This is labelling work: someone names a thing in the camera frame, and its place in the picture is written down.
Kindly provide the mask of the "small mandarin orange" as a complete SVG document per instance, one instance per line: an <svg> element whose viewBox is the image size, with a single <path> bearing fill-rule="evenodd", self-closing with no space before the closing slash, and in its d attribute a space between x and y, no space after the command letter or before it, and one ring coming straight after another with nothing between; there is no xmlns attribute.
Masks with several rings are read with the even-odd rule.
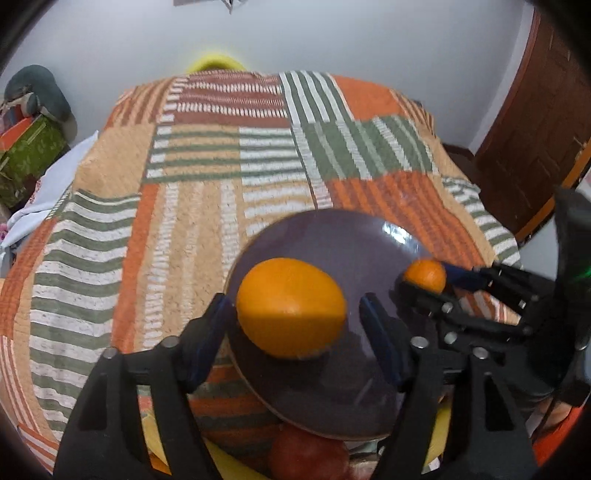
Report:
<svg viewBox="0 0 591 480"><path fill-rule="evenodd" d="M441 262L421 258L411 263L403 274L403 280L435 294L441 294L447 283L446 270Z"/></svg>

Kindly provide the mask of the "red tomato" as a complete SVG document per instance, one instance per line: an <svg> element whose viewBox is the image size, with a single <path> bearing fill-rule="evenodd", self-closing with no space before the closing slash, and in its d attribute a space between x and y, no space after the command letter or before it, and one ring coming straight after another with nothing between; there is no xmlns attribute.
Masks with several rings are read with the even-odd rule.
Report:
<svg viewBox="0 0 591 480"><path fill-rule="evenodd" d="M349 450L342 441L284 424L270 449L269 468L273 479L344 479Z"/></svg>

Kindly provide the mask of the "large orange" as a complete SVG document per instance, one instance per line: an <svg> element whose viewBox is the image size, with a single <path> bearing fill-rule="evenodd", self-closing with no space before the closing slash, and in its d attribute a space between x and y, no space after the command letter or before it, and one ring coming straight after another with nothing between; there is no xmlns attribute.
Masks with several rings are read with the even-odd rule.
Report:
<svg viewBox="0 0 591 480"><path fill-rule="evenodd" d="M235 297L245 336L283 359L321 355L342 336L348 302L332 277L301 260L273 258L243 277Z"/></svg>

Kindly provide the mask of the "purple round plate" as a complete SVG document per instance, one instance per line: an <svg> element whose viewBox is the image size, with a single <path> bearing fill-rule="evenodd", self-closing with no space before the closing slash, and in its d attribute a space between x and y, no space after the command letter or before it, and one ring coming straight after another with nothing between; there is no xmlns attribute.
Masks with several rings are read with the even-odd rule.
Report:
<svg viewBox="0 0 591 480"><path fill-rule="evenodd" d="M363 295L389 297L428 250L404 228L360 212L301 212L256 234L226 293L238 310L232 360L274 415L341 440L387 435L403 396L383 375L360 321Z"/></svg>

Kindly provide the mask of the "brown wooden door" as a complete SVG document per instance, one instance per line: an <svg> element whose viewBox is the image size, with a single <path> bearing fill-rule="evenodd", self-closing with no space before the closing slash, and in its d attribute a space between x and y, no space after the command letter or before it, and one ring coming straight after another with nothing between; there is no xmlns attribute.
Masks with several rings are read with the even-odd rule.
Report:
<svg viewBox="0 0 591 480"><path fill-rule="evenodd" d="M518 241L554 209L590 161L590 79L549 16L536 12L514 83L477 152L481 198Z"/></svg>

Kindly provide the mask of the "striped patchwork bedspread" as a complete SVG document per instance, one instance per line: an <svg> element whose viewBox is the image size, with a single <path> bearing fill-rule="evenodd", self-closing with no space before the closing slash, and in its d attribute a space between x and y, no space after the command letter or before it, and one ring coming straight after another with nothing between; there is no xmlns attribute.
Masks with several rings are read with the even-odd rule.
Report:
<svg viewBox="0 0 591 480"><path fill-rule="evenodd" d="M331 207L399 224L467 268L520 261L432 115L389 87L209 71L123 94L1 291L1 397L43 470L106 347L180 331L260 230Z"/></svg>

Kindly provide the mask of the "white folded cloth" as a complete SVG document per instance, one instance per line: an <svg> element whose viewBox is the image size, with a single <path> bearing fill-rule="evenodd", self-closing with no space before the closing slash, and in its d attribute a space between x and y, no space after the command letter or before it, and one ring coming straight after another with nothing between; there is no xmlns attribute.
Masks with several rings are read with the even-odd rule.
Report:
<svg viewBox="0 0 591 480"><path fill-rule="evenodd" d="M99 132L78 143L51 165L37 181L35 190L7 222L7 234L1 241L1 252L7 251L31 234L48 216L73 182L77 167L97 141Z"/></svg>

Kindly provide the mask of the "green cardboard box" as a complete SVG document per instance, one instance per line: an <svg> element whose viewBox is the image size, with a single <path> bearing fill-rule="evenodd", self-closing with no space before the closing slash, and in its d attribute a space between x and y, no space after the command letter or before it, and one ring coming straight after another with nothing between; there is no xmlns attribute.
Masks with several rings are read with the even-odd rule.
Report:
<svg viewBox="0 0 591 480"><path fill-rule="evenodd" d="M1 155L1 204L12 212L22 208L37 181L68 150L60 126L37 117Z"/></svg>

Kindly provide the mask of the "grey plush toy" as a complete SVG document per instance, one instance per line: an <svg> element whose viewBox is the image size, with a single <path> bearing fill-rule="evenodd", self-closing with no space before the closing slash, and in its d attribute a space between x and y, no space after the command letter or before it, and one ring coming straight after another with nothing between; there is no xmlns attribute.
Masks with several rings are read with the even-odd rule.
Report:
<svg viewBox="0 0 591 480"><path fill-rule="evenodd" d="M41 65L29 65L14 74L4 88L1 132L37 115L56 122L67 141L76 136L76 120L54 75Z"/></svg>

